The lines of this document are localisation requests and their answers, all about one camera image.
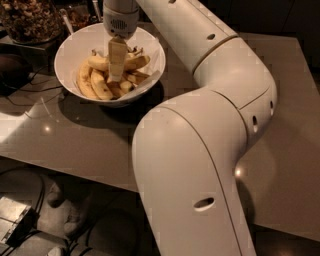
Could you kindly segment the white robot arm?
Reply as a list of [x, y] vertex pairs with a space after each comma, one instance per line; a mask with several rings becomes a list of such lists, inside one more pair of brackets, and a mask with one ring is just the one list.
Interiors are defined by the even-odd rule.
[[199, 0], [104, 0], [104, 26], [130, 37], [145, 12], [198, 87], [136, 127], [138, 191], [161, 256], [256, 256], [234, 169], [277, 105], [275, 81]]

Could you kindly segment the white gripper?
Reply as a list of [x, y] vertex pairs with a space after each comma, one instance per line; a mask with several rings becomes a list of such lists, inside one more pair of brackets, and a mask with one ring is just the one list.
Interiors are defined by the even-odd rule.
[[113, 38], [108, 42], [109, 77], [119, 82], [124, 71], [127, 44], [135, 33], [139, 19], [136, 0], [103, 0], [103, 24]]

